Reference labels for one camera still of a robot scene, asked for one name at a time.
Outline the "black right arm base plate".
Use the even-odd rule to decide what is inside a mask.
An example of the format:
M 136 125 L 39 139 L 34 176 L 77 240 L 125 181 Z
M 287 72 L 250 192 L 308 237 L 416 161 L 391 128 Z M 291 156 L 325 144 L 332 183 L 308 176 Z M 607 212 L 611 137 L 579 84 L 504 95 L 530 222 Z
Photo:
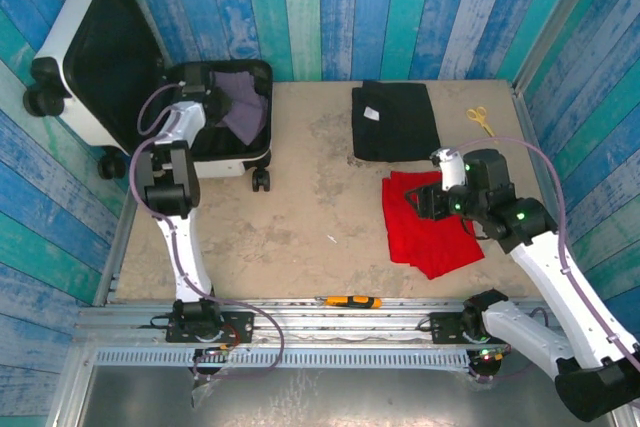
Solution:
M 435 344 L 504 344 L 491 336 L 476 314 L 436 312 L 429 316 L 429 327 Z

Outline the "purple garment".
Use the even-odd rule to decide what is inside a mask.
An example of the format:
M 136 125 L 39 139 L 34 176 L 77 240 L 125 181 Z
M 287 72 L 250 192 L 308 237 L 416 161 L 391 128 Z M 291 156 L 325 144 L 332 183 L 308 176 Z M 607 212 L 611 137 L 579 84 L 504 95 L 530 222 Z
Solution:
M 256 92 L 255 77 L 248 71 L 216 72 L 215 82 L 231 100 L 229 112 L 216 126 L 228 128 L 244 145 L 250 145 L 266 124 L 267 98 Z

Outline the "aluminium rail frame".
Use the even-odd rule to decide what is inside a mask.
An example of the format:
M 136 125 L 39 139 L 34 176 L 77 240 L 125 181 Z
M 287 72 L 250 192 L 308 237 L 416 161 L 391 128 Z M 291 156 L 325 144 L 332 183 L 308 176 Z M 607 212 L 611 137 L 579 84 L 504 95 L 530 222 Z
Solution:
M 250 299 L 279 324 L 291 348 L 343 346 L 426 347 L 431 334 L 418 330 L 433 313 L 460 312 L 463 302 L 452 299 L 384 298 L 378 309 L 329 307 L 313 298 Z M 164 342 L 160 329 L 171 312 L 168 302 L 111 303 L 80 310 L 76 337 L 115 345 L 154 346 Z

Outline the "yellow scissors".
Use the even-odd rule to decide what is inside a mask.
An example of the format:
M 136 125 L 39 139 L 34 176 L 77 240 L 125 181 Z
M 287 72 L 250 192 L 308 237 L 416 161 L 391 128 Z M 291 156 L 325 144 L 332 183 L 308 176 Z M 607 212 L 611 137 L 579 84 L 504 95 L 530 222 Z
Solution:
M 485 107 L 470 108 L 466 111 L 466 116 L 469 120 L 477 123 L 490 138 L 496 137 L 495 132 L 488 123 L 488 112 Z

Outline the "white hardshell suitcase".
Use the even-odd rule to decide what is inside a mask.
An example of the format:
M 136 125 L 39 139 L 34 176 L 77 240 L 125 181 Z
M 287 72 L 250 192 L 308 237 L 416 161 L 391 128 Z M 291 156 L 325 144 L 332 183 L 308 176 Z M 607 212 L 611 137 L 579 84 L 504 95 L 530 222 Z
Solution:
M 125 159 L 145 139 L 137 123 L 151 126 L 163 108 L 185 99 L 181 81 L 216 86 L 216 72 L 248 71 L 256 92 L 267 98 L 266 124 L 244 145 L 228 128 L 203 128 L 191 154 L 201 178 L 252 173 L 254 191 L 271 179 L 273 72 L 261 60 L 205 60 L 165 64 L 159 44 L 137 0 L 65 0 L 30 67 L 34 80 L 23 96 L 35 117 L 57 117 L 91 146 L 103 149 L 101 178 L 125 175 Z

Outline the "red garment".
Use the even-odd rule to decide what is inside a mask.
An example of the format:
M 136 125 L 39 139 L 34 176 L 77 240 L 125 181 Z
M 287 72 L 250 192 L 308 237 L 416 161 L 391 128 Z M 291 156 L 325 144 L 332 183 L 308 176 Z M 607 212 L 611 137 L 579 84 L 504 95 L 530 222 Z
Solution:
M 430 280 L 484 258 L 469 221 L 421 219 L 404 194 L 441 180 L 438 172 L 393 171 L 382 180 L 382 209 L 390 259 L 417 268 Z

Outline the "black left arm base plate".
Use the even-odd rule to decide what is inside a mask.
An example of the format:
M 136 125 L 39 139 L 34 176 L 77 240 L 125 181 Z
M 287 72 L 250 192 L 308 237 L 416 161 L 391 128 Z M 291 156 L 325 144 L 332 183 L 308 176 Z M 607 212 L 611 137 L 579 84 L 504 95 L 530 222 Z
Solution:
M 222 312 L 220 316 L 172 314 L 166 327 L 168 343 L 250 343 L 254 315 L 249 312 Z

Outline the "metal sheet tray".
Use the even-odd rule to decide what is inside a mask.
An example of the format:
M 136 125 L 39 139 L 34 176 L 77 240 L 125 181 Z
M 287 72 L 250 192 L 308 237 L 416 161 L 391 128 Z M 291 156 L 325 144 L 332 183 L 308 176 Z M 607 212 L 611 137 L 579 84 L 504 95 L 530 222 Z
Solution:
M 81 427 L 613 427 L 585 423 L 541 372 L 480 385 L 428 370 L 281 369 L 197 387 L 180 368 L 99 367 Z

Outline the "aluminium table side rail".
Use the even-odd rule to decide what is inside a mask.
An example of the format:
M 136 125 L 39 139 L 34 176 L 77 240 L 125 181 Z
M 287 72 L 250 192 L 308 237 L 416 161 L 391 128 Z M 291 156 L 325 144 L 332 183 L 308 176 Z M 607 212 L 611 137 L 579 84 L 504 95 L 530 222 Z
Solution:
M 566 204 L 561 181 L 552 161 L 540 147 L 524 95 L 514 89 L 511 89 L 511 94 L 543 203 L 558 224 L 561 245 L 567 248 Z
M 101 307 L 106 305 L 115 296 L 122 264 L 135 220 L 135 214 L 136 202 L 131 192 L 128 191 L 125 196 L 123 209 L 118 220 L 110 252 L 104 265 L 102 276 L 94 296 L 94 307 Z

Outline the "aluminium corner post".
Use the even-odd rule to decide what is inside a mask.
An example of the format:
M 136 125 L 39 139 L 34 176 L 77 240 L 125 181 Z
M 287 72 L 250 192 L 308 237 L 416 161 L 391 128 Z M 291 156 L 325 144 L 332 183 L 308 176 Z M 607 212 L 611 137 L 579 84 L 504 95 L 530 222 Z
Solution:
M 547 52 L 559 36 L 560 31 L 578 2 L 579 0 L 556 0 L 552 6 L 539 35 L 529 49 L 512 82 L 512 90 L 517 96 L 524 95 Z

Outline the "orange and black utility knife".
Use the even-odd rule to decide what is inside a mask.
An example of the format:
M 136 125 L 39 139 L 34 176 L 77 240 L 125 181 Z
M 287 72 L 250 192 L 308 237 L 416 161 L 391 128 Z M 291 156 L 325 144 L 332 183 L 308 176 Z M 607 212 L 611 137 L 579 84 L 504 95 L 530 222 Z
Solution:
M 327 296 L 320 299 L 322 305 L 353 309 L 378 309 L 382 300 L 370 296 Z

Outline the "black garment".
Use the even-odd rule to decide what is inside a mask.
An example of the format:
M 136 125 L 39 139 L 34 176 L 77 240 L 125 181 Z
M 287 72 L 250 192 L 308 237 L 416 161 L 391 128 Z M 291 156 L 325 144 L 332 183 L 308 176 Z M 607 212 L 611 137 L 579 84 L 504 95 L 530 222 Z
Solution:
M 427 160 L 441 147 L 427 87 L 365 81 L 352 89 L 354 156 L 370 162 Z

